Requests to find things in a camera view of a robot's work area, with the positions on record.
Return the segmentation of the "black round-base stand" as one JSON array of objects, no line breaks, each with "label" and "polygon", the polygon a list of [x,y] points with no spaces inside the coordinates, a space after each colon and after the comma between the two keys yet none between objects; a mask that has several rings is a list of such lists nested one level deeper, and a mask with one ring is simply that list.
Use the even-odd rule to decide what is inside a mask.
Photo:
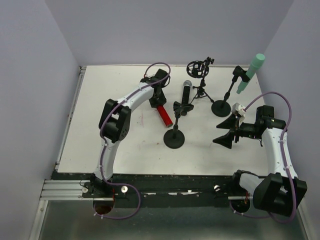
[{"label": "black round-base stand", "polygon": [[178,149],[185,143],[185,135],[179,130],[178,121],[184,112],[190,112],[194,109],[191,103],[182,104],[177,101],[173,103],[175,123],[173,128],[168,130],[163,136],[164,144],[170,149]]},{"label": "black round-base stand", "polygon": [[229,99],[230,94],[231,94],[231,90],[232,90],[233,86],[235,85],[235,83],[237,82],[238,78],[241,78],[242,83],[249,82],[250,78],[247,76],[246,72],[247,71],[244,70],[239,65],[237,65],[234,68],[234,70],[232,72],[233,78],[231,80],[231,85],[230,85],[229,89],[227,90],[227,92],[225,93],[223,100],[217,100],[211,106],[211,111],[213,112],[214,115],[223,118],[223,117],[227,117],[230,114],[231,106],[227,102],[227,100]]}]

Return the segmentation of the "red glitter microphone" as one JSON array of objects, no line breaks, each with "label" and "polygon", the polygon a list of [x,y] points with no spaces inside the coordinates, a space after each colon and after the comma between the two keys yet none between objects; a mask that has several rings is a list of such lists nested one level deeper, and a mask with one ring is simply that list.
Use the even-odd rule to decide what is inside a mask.
[{"label": "red glitter microphone", "polygon": [[168,115],[166,109],[164,108],[164,106],[159,105],[156,107],[156,109],[157,109],[159,116],[161,117],[165,127],[170,128],[173,125],[173,122],[172,122],[170,116]]}]

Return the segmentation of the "mint green toy microphone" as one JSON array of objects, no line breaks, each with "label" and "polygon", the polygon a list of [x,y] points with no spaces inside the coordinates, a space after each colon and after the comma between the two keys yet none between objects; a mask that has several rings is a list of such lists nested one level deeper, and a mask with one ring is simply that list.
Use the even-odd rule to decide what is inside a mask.
[{"label": "mint green toy microphone", "polygon": [[248,70],[245,72],[246,78],[245,81],[241,81],[240,84],[238,85],[237,94],[240,94],[245,90],[247,85],[249,84],[250,80],[254,77],[256,72],[262,67],[262,65],[265,62],[265,55],[262,53],[257,53],[253,59],[250,62]]}]

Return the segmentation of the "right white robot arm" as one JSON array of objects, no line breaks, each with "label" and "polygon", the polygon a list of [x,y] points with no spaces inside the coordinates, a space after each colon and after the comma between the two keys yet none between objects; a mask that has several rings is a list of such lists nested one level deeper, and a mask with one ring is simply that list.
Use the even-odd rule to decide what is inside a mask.
[{"label": "right white robot arm", "polygon": [[256,209],[289,217],[308,187],[293,168],[287,146],[286,122],[274,117],[274,107],[263,105],[256,109],[255,122],[245,123],[244,108],[236,103],[213,109],[219,117],[230,113],[226,120],[217,125],[218,129],[228,129],[228,133],[214,139],[213,143],[231,149],[240,138],[259,140],[266,151],[268,175],[260,178],[255,173],[237,170],[233,181],[252,195]]}]

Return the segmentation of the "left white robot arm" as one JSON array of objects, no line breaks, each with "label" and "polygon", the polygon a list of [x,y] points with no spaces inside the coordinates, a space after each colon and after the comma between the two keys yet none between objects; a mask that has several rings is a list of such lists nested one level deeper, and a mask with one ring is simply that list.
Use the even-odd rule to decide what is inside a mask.
[{"label": "left white robot arm", "polygon": [[163,69],[158,69],[151,77],[144,76],[138,86],[126,96],[118,99],[108,99],[105,102],[98,124],[101,137],[101,150],[98,164],[90,177],[90,184],[104,192],[111,191],[111,186],[106,183],[114,172],[114,162],[117,150],[122,140],[128,135],[131,124],[131,115],[145,101],[160,113],[165,126],[170,126],[172,121],[164,109],[167,102],[163,88],[170,80],[170,74]]}]

